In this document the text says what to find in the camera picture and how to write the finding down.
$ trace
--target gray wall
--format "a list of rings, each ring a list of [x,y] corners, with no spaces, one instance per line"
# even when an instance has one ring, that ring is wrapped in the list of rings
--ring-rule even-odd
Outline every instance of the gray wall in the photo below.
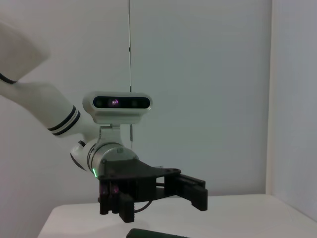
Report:
[[[317,1],[274,2],[272,192],[317,221]]]
[[[129,90],[127,12],[126,0],[0,1],[0,17],[51,49],[51,58],[20,81],[51,82],[82,116],[85,93]],[[54,207],[97,201],[98,181],[69,156],[80,136],[59,140],[2,97],[0,120],[1,238],[34,238]]]
[[[154,100],[134,149],[207,181],[264,193],[270,0],[132,0],[132,89]]]

